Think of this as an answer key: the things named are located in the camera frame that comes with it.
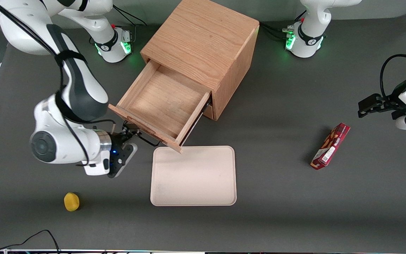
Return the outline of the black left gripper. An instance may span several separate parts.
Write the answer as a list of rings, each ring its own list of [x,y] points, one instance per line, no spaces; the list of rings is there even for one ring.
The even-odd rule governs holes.
[[[391,116],[393,120],[406,116],[406,104],[399,99],[406,89],[406,79],[397,85],[390,95],[386,95],[383,80],[379,82],[382,97],[378,93],[374,93],[358,103],[358,117],[363,118],[368,114],[380,113],[383,110],[383,100],[385,100],[385,108],[393,110]]]

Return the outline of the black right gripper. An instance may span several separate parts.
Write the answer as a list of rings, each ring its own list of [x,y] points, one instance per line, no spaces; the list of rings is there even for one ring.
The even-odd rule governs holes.
[[[130,156],[130,146],[128,139],[134,137],[143,140],[142,132],[135,130],[135,124],[123,122],[121,133],[111,134],[111,154],[109,159],[109,178],[118,177],[126,166],[126,161]]]

